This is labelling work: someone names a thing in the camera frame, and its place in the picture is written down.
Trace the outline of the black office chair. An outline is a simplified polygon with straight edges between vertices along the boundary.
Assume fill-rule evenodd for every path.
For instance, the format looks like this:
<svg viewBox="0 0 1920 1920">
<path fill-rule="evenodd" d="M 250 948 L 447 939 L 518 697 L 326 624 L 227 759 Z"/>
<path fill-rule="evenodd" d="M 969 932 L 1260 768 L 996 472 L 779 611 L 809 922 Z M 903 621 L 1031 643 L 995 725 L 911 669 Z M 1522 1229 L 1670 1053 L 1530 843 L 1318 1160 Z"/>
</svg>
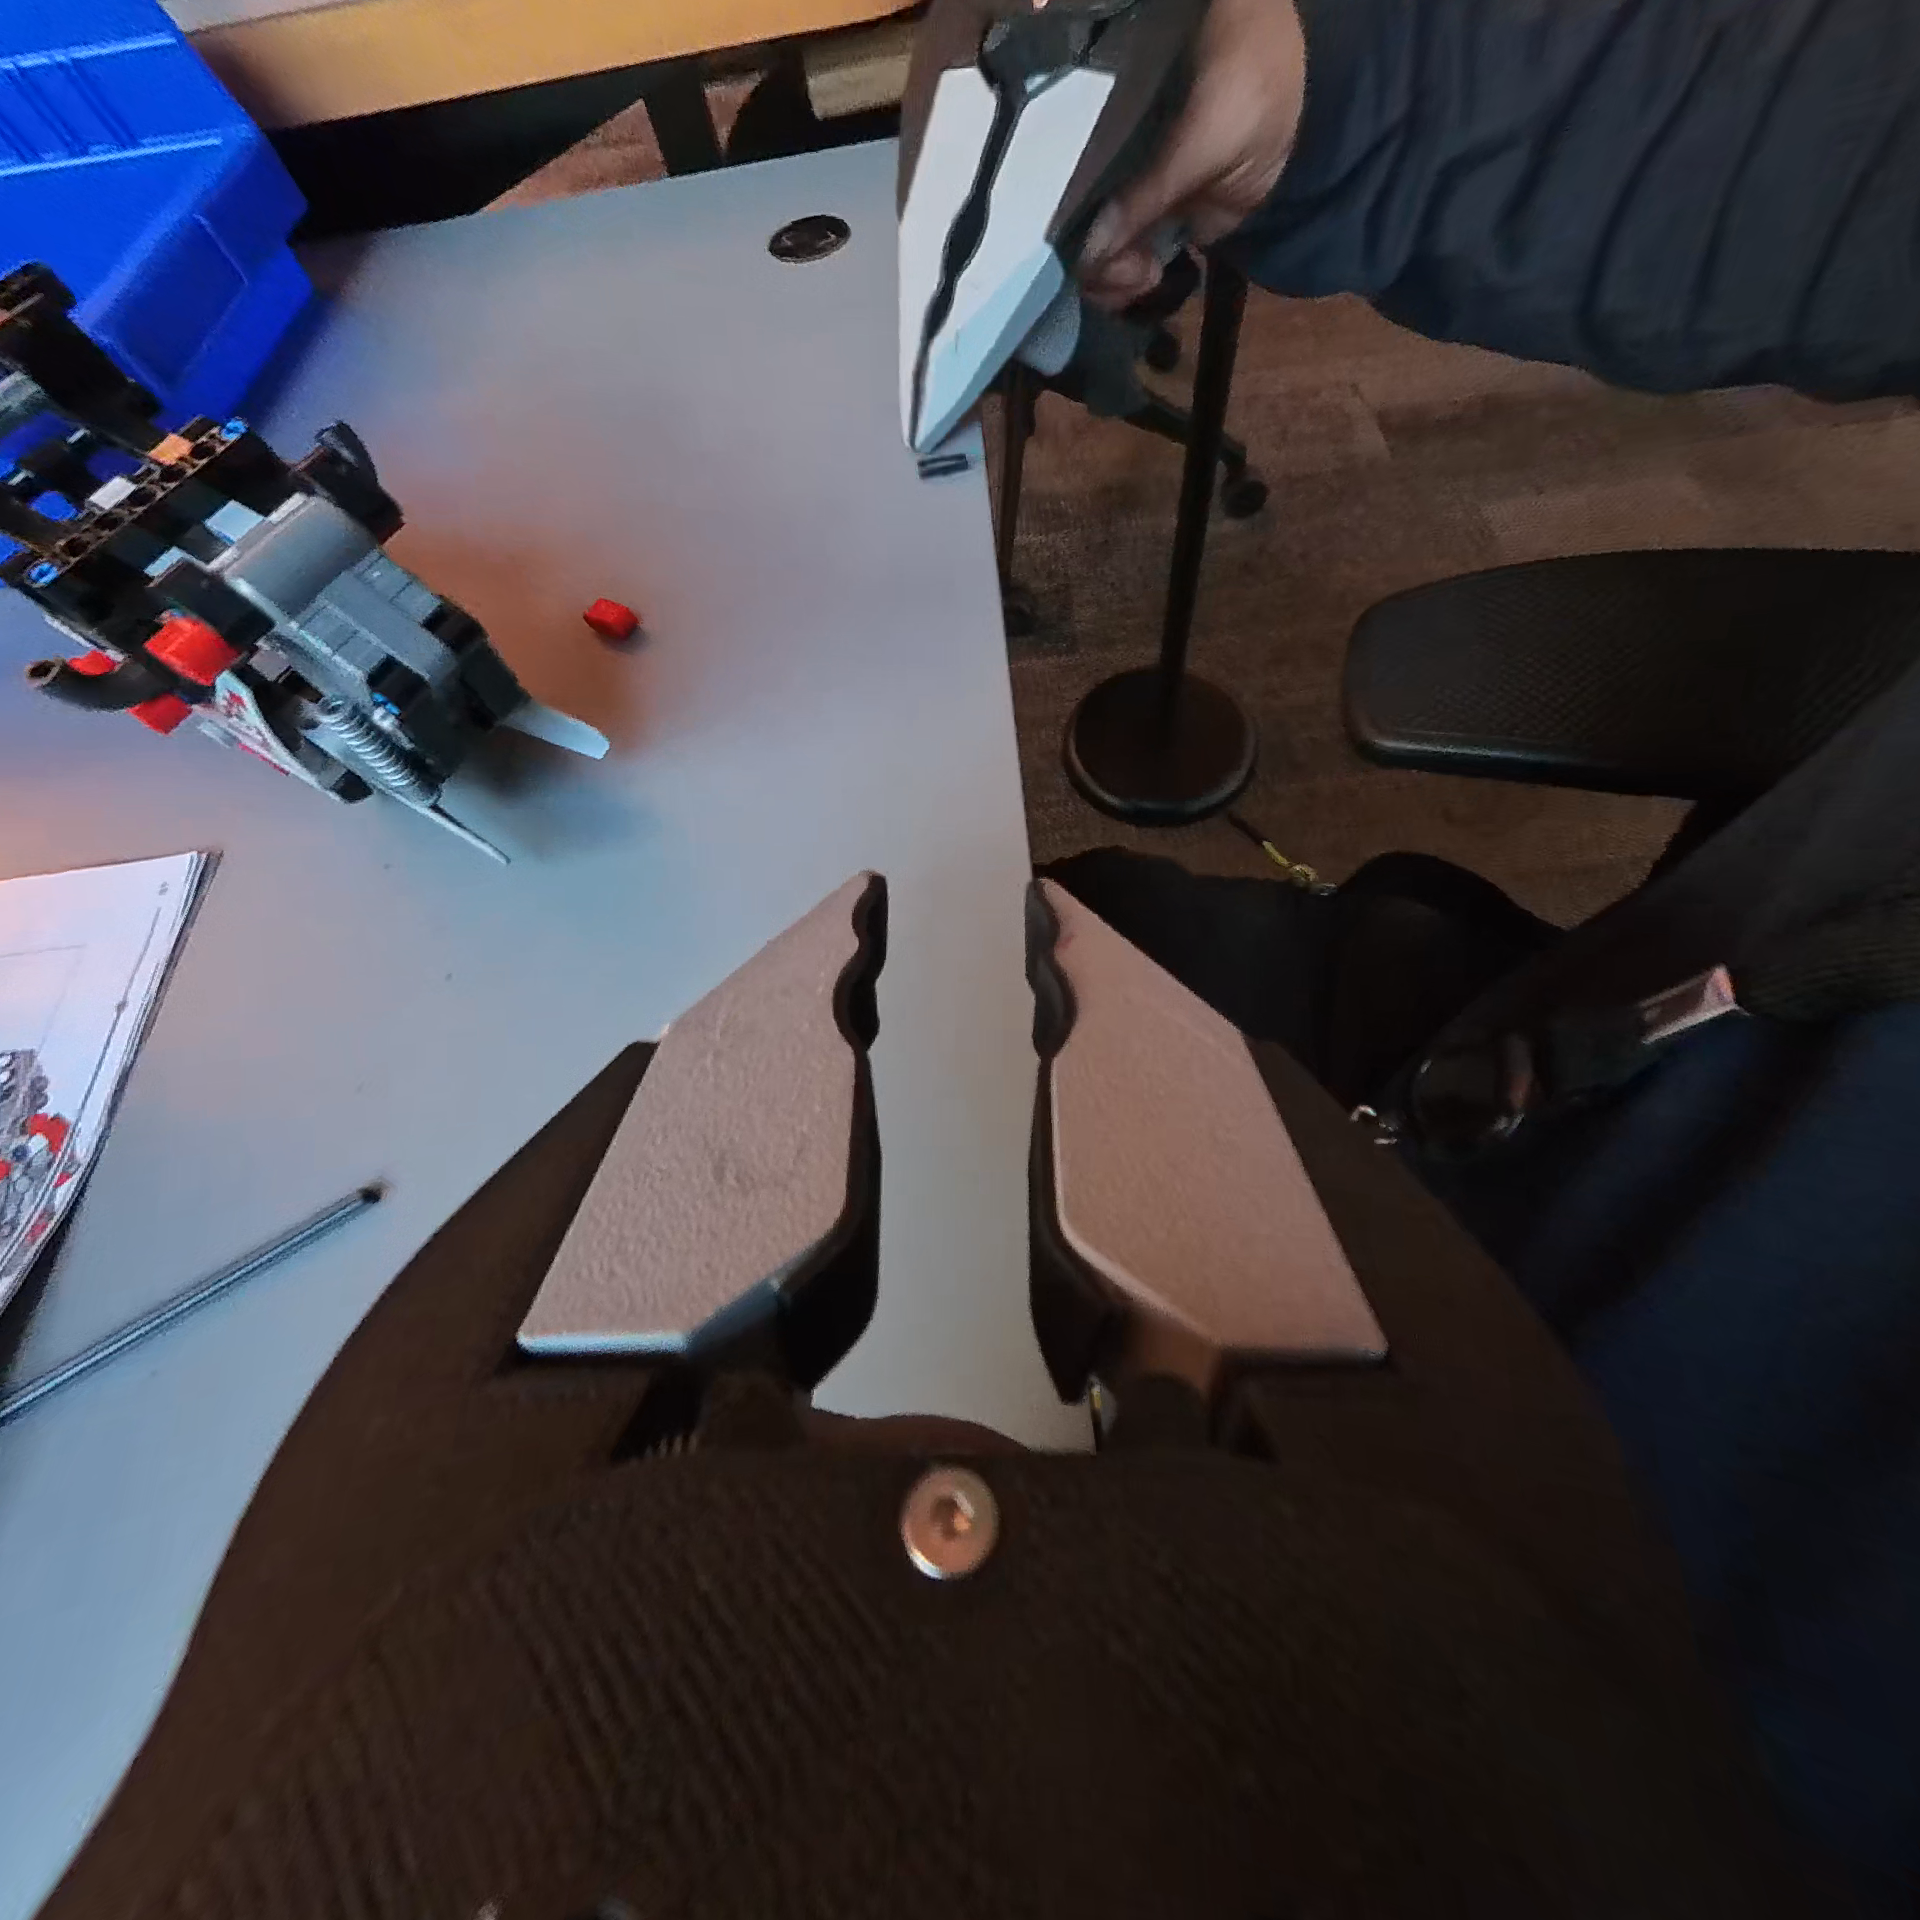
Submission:
<svg viewBox="0 0 1920 1920">
<path fill-rule="evenodd" d="M 1536 560 L 1367 609 L 1342 717 L 1390 770 L 1747 802 L 1904 682 L 1915 647 L 1913 554 Z"/>
</svg>

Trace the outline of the person's right hand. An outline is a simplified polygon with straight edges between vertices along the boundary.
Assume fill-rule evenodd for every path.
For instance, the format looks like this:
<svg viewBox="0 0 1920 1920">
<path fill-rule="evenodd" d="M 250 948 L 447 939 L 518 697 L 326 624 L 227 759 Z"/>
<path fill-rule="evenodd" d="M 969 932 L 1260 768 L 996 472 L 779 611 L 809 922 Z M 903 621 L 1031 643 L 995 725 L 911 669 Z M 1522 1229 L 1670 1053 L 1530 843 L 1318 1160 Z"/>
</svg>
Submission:
<svg viewBox="0 0 1920 1920">
<path fill-rule="evenodd" d="M 1207 250 L 1260 210 L 1289 162 L 1305 75 L 1305 27 L 1291 3 L 1207 8 L 1182 113 L 1089 228 L 1074 267 L 1086 300 L 1135 305 L 1161 281 L 1171 235 Z"/>
</svg>

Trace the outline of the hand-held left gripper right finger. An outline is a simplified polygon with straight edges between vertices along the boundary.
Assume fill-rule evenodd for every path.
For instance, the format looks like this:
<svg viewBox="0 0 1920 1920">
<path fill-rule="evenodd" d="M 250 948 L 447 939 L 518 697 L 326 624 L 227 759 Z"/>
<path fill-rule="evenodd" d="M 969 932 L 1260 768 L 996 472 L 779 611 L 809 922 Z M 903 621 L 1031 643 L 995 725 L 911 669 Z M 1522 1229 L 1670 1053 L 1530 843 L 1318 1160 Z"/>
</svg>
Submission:
<svg viewBox="0 0 1920 1920">
<path fill-rule="evenodd" d="M 1249 1039 L 1055 880 L 1026 895 L 1031 1321 L 1058 1396 L 1377 1367 L 1387 1339 Z"/>
</svg>

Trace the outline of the blue plastic bin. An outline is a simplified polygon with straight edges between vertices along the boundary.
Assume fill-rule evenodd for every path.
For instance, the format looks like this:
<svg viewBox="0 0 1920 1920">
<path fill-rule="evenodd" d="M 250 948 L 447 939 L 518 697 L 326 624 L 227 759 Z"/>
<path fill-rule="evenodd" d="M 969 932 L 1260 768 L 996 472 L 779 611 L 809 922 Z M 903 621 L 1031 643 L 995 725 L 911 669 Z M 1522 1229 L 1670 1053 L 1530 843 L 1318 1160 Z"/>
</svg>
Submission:
<svg viewBox="0 0 1920 1920">
<path fill-rule="evenodd" d="M 304 213 L 162 5 L 3 5 L 3 267 L 51 267 L 164 419 L 240 412 L 313 298 Z"/>
</svg>

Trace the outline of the person's right forearm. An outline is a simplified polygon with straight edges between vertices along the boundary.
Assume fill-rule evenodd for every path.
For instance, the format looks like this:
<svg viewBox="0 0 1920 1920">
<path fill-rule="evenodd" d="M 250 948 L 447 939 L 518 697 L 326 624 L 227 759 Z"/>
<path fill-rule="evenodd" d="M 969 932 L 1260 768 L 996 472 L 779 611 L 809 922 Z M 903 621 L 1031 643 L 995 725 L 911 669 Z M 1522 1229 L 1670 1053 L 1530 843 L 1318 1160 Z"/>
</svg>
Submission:
<svg viewBox="0 0 1920 1920">
<path fill-rule="evenodd" d="M 1918 386 L 1915 3 L 1300 5 L 1223 248 L 1283 298 L 1639 394 Z"/>
</svg>

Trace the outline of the black lego axle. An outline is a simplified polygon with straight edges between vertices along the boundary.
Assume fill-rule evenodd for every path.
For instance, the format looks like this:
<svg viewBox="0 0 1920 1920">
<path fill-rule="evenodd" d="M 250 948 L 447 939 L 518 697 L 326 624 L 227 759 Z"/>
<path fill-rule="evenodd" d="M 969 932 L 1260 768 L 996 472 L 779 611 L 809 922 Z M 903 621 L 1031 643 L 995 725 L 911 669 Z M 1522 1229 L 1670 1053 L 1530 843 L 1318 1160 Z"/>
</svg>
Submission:
<svg viewBox="0 0 1920 1920">
<path fill-rule="evenodd" d="M 296 1223 L 296 1228 L 291 1228 L 289 1233 L 258 1244 L 238 1260 L 232 1260 L 217 1272 L 204 1276 L 194 1285 L 183 1287 L 179 1295 L 170 1297 L 155 1308 L 144 1309 L 135 1320 L 126 1321 L 122 1329 L 102 1336 L 83 1352 L 62 1360 L 58 1367 L 30 1379 L 27 1383 L 15 1385 L 3 1396 L 3 1426 L 15 1426 L 19 1419 L 35 1413 L 41 1403 L 52 1402 L 72 1385 L 96 1376 L 110 1363 L 135 1352 L 144 1343 L 158 1337 L 170 1329 L 180 1325 L 196 1312 L 204 1312 L 206 1308 L 219 1304 L 224 1297 L 238 1291 L 242 1285 L 250 1285 L 252 1281 L 273 1274 L 280 1265 L 286 1265 L 289 1260 L 299 1258 L 316 1244 L 323 1244 L 330 1235 L 337 1235 L 337 1229 L 378 1209 L 388 1197 L 388 1191 L 392 1187 L 380 1180 L 354 1187 L 340 1201 Z"/>
</svg>

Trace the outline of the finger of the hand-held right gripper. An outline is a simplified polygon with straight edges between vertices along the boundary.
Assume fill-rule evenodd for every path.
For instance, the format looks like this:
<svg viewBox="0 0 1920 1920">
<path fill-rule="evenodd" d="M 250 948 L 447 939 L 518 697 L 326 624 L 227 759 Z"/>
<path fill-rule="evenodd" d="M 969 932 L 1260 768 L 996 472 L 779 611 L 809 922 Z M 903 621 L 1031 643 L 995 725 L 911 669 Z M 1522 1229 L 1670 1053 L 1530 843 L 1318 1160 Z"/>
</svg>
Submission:
<svg viewBox="0 0 1920 1920">
<path fill-rule="evenodd" d="M 1050 224 L 1114 85 L 1114 74 L 1090 64 L 1028 85 L 993 85 L 993 132 L 952 228 L 944 283 L 929 316 L 919 385 L 927 441 L 944 441 L 960 426 L 1062 292 L 1065 267 Z"/>
<path fill-rule="evenodd" d="M 924 449 L 922 370 L 929 316 L 944 283 L 944 255 L 956 220 L 964 213 L 977 167 L 996 114 L 993 85 L 974 64 L 942 69 L 918 123 L 919 147 L 903 161 L 898 210 L 898 415 L 903 441 Z"/>
</svg>

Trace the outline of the black floor stand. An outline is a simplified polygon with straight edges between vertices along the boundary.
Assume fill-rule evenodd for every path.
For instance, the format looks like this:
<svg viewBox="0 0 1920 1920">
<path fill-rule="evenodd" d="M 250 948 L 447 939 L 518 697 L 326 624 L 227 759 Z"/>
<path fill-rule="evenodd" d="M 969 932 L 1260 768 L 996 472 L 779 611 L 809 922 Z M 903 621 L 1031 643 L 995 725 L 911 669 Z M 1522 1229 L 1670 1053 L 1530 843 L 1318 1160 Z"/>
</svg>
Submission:
<svg viewBox="0 0 1920 1920">
<path fill-rule="evenodd" d="M 1206 257 L 1206 300 L 1191 376 L 1185 481 L 1153 666 L 1095 683 L 1063 735 L 1063 768 L 1102 815 L 1145 827 L 1196 825 L 1243 793 L 1258 768 L 1258 731 L 1234 697 L 1196 677 L 1190 652 L 1214 505 L 1247 464 L 1227 457 L 1247 277 Z"/>
</svg>

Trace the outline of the black grey lego truck model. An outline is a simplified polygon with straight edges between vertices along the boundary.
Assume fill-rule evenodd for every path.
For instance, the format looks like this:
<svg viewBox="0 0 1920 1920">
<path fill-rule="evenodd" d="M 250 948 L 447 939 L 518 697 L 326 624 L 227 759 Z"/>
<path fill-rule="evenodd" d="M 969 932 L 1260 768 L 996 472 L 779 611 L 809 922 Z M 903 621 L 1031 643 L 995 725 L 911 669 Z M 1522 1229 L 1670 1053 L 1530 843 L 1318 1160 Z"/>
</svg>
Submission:
<svg viewBox="0 0 1920 1920">
<path fill-rule="evenodd" d="M 366 443 L 327 426 L 298 461 L 238 417 L 160 421 L 41 264 L 4 277 L 4 588 L 68 640 L 46 699 L 232 743 L 344 804 L 383 795 L 496 861 L 447 804 L 500 729 L 603 759 L 536 699 L 460 603 L 400 565 Z"/>
</svg>

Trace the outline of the wooden edged table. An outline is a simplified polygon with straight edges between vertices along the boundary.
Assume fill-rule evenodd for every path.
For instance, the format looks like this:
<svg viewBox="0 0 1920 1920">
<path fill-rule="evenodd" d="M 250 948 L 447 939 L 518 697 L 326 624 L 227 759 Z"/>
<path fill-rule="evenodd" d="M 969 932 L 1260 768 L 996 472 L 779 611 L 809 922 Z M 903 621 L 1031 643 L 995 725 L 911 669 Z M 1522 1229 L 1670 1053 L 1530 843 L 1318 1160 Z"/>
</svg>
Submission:
<svg viewBox="0 0 1920 1920">
<path fill-rule="evenodd" d="M 271 130 L 866 27 L 897 3 L 164 3 Z"/>
</svg>

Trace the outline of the open instruction booklet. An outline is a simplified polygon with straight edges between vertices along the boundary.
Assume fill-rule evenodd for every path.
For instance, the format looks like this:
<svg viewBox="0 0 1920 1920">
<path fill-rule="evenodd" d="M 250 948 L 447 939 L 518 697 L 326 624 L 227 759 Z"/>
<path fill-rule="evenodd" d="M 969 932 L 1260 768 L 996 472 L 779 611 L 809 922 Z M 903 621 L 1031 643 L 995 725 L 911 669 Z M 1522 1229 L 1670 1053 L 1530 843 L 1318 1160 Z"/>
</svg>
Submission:
<svg viewBox="0 0 1920 1920">
<path fill-rule="evenodd" d="M 84 1191 L 217 869 L 185 851 L 3 883 L 3 1308 Z"/>
</svg>

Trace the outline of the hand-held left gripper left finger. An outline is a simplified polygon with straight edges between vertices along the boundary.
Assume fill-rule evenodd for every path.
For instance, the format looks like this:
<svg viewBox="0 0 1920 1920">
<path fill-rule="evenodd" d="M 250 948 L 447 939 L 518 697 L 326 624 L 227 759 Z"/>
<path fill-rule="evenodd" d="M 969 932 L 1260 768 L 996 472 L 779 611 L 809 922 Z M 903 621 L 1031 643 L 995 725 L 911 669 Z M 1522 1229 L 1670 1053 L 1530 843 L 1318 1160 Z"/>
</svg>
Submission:
<svg viewBox="0 0 1920 1920">
<path fill-rule="evenodd" d="M 882 876 L 818 901 L 654 1045 L 518 1331 L 531 1360 L 812 1389 L 879 1304 Z"/>
</svg>

